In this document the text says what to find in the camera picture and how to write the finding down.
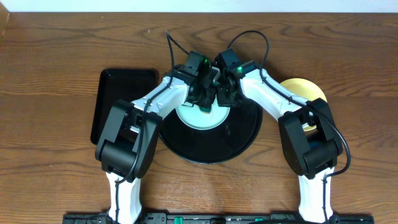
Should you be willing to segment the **green and yellow sponge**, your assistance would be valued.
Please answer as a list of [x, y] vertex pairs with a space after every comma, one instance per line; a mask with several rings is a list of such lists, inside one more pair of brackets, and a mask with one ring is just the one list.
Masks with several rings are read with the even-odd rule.
[[210, 113], [211, 112], [211, 106], [200, 106], [199, 109], [204, 112], [204, 113]]

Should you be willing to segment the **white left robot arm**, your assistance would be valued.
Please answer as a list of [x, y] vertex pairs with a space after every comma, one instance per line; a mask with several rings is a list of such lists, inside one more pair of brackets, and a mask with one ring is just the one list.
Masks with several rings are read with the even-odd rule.
[[199, 74], [187, 67], [166, 74], [160, 85], [138, 100], [111, 107], [95, 157], [111, 188], [107, 223], [136, 223], [142, 212], [141, 179], [154, 158], [163, 119], [184, 104]]

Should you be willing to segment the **yellow plate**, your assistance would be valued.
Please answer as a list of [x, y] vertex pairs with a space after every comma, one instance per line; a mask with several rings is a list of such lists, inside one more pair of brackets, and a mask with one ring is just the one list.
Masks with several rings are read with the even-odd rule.
[[305, 105], [308, 101], [313, 101], [321, 98], [327, 102], [326, 96], [322, 89], [311, 82], [303, 78], [290, 78], [280, 83], [285, 89], [290, 91], [293, 96], [293, 100]]

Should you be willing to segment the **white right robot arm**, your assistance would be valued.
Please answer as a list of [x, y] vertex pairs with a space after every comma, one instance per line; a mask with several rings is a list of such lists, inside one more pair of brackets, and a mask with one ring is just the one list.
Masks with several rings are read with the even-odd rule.
[[276, 82], [254, 61], [217, 61], [227, 92], [238, 92], [268, 112], [279, 125], [282, 152], [289, 167], [298, 175], [299, 214], [305, 222], [330, 223], [330, 180], [337, 158], [348, 152], [337, 129], [328, 103], [308, 100]]

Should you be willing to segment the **pale green plate red streak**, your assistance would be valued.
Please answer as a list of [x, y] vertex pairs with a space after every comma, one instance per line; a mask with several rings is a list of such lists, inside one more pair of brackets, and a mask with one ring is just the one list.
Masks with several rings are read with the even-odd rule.
[[177, 116], [190, 128], [208, 130], [219, 126], [229, 115], [230, 107], [218, 105], [217, 99], [211, 104], [211, 112], [204, 113], [198, 105], [186, 102], [176, 109]]

